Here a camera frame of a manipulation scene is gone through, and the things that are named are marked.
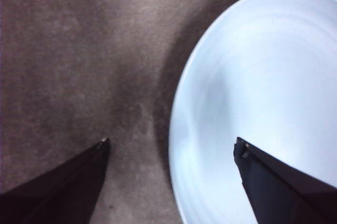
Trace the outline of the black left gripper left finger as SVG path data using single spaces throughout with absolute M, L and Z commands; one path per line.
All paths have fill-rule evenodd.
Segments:
M 1 195 L 1 223 L 89 223 L 106 177 L 108 138 Z

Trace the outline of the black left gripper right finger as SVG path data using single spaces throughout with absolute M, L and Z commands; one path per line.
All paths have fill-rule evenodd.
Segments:
M 336 187 L 240 137 L 233 155 L 258 223 L 336 223 Z

